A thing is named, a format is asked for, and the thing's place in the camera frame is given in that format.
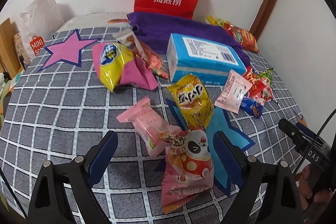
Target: silver screw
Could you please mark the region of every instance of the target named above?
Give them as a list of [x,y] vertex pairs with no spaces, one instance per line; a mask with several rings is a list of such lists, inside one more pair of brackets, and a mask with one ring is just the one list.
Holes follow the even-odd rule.
[[280,162],[280,165],[281,165],[282,167],[288,167],[288,163],[287,163],[286,161],[284,161],[284,160],[282,160],[282,161]]
[[78,157],[75,158],[75,162],[77,162],[77,163],[80,163],[80,162],[82,162],[83,160],[84,160],[84,157],[83,157],[83,156],[78,156]]
[[247,157],[247,160],[248,160],[249,162],[256,162],[256,161],[257,161],[257,158],[256,158],[255,156],[248,156],[248,157]]
[[43,166],[44,166],[44,167],[48,167],[50,164],[51,164],[51,161],[50,161],[50,160],[46,160],[46,161],[43,163]]

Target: human hand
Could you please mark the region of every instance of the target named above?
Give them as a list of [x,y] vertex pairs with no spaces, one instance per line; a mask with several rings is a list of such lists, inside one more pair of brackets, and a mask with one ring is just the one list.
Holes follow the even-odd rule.
[[[299,176],[299,195],[300,195],[300,200],[301,200],[301,205],[303,211],[305,211],[308,208],[308,201],[307,199],[310,199],[313,195],[312,189],[310,189],[309,184],[308,184],[308,178],[310,176],[310,165],[307,165],[300,174]],[[328,189],[328,190],[322,190],[321,192],[318,192],[314,196],[314,202],[315,203],[320,203],[319,208],[317,209],[316,212],[313,213],[313,215],[310,217],[309,220],[307,220],[306,223],[315,223],[316,220],[320,217],[320,215],[323,213],[327,205],[329,204],[331,198],[333,197],[333,192]]]

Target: blue logo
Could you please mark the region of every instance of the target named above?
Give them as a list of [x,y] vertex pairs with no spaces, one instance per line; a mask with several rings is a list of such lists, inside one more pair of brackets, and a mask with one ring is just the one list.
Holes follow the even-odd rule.
[[102,50],[100,54],[99,63],[104,66],[108,65],[113,62],[113,60],[118,55],[118,48],[114,44],[107,44],[105,45],[104,49]]

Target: checkered fabric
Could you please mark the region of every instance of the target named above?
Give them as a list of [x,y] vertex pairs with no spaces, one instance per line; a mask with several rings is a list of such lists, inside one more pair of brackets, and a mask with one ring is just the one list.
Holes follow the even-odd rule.
[[[114,41],[112,33],[119,31],[121,28],[79,30],[83,39],[99,38],[102,42]],[[46,44],[62,42],[72,32],[57,33]],[[169,82],[157,78],[159,88],[155,91],[125,86],[111,93],[97,78],[91,46],[83,50],[82,67],[59,62],[39,72],[49,56],[42,49],[12,94],[0,136],[0,164],[22,206],[28,210],[37,175],[45,160],[54,164],[70,162],[76,155],[85,155],[108,130],[113,130],[118,134],[119,146],[102,180],[92,189],[113,224],[219,223],[238,192],[237,186],[231,186],[231,198],[214,187],[164,215],[161,210],[163,172],[154,171],[164,155],[150,159],[132,124],[119,123],[116,119],[118,114],[148,96],[154,110],[170,124],[176,124],[166,104],[166,98],[171,98],[167,91]],[[247,54],[255,71],[269,68],[260,54]],[[247,155],[255,155],[266,163],[284,159],[293,169],[299,155],[291,140],[278,129],[278,121],[285,117],[295,123],[294,112],[300,114],[300,110],[276,73],[273,87],[278,105],[267,103],[260,119],[241,109],[239,114],[229,113],[229,117],[234,127],[256,143]],[[221,87],[209,85],[207,90],[214,101]],[[8,200],[15,204],[3,181],[1,186]],[[65,187],[77,223],[84,223],[71,187]],[[260,208],[265,189],[266,185],[262,185],[252,213]]]

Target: white paper bag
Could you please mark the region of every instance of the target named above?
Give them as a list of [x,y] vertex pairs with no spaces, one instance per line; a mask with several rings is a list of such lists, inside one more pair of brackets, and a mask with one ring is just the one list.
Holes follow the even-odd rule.
[[33,59],[49,36],[64,24],[55,0],[35,0],[20,14],[18,28],[23,46]]

